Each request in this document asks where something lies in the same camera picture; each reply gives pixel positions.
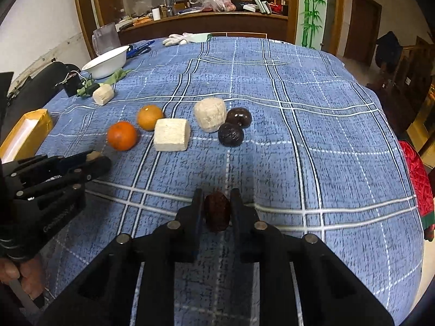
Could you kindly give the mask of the person's left hand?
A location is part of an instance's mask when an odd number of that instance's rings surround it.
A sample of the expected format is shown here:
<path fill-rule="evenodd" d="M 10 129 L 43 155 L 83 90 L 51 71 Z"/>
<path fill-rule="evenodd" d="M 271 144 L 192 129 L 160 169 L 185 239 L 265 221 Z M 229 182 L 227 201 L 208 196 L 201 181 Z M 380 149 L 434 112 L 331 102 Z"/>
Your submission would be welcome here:
<path fill-rule="evenodd" d="M 24 292 L 32 299 L 38 298 L 44 291 L 45 272 L 42 257 L 37 254 L 33 259 L 21 263 L 18 267 L 6 258 L 0 259 L 1 283 L 9 285 L 12 280 L 21 280 Z"/>

